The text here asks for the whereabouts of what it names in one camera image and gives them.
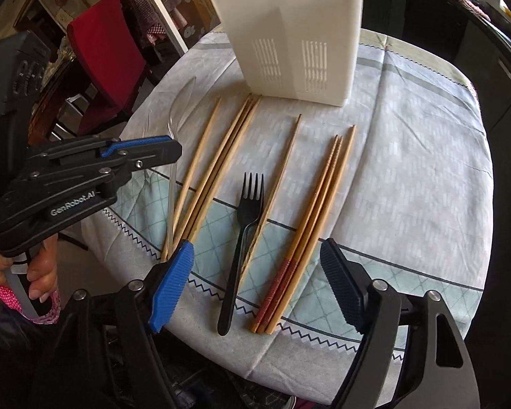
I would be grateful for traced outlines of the person's left hand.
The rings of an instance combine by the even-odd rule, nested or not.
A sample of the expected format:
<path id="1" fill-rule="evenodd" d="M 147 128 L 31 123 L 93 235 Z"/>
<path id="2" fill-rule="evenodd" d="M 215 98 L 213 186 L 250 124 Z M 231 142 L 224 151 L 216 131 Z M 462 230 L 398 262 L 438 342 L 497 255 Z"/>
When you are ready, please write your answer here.
<path id="1" fill-rule="evenodd" d="M 27 280 L 30 282 L 28 296 L 31 300 L 38 299 L 44 303 L 57 289 L 57 243 L 57 235 L 47 238 L 29 263 Z M 11 265 L 13 261 L 0 254 L 0 285 L 7 284 L 5 270 Z"/>

